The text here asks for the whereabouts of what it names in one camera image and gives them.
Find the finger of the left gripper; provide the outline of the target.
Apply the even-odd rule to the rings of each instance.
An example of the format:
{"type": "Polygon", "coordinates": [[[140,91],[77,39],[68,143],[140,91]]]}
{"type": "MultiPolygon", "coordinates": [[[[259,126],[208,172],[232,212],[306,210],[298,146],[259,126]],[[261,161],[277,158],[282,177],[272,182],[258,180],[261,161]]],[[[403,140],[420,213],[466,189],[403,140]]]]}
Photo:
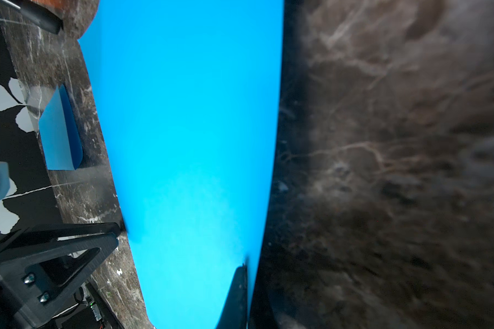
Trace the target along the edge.
{"type": "Polygon", "coordinates": [[[117,223],[41,225],[0,241],[0,328],[42,328],[118,247],[117,223]]]}

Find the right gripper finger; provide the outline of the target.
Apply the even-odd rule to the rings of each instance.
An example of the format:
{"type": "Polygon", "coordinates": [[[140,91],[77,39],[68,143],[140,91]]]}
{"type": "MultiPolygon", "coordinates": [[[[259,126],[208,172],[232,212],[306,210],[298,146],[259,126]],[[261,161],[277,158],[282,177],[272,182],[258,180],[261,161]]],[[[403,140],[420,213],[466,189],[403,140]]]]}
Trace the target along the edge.
{"type": "Polygon", "coordinates": [[[248,322],[248,272],[236,269],[216,329],[246,329],[248,322]]]}

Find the cyan paper sheet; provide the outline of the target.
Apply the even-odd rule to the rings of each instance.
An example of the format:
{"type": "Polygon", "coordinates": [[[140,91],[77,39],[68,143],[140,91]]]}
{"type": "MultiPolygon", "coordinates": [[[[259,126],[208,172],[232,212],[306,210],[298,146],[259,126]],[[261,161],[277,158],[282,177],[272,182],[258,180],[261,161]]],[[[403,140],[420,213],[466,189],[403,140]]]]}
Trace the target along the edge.
{"type": "Polygon", "coordinates": [[[38,127],[48,170],[78,169],[83,159],[83,149],[65,85],[55,90],[38,127]]]}
{"type": "Polygon", "coordinates": [[[253,292],[279,118],[282,1],[100,1],[79,41],[146,312],[215,328],[253,292]]]}

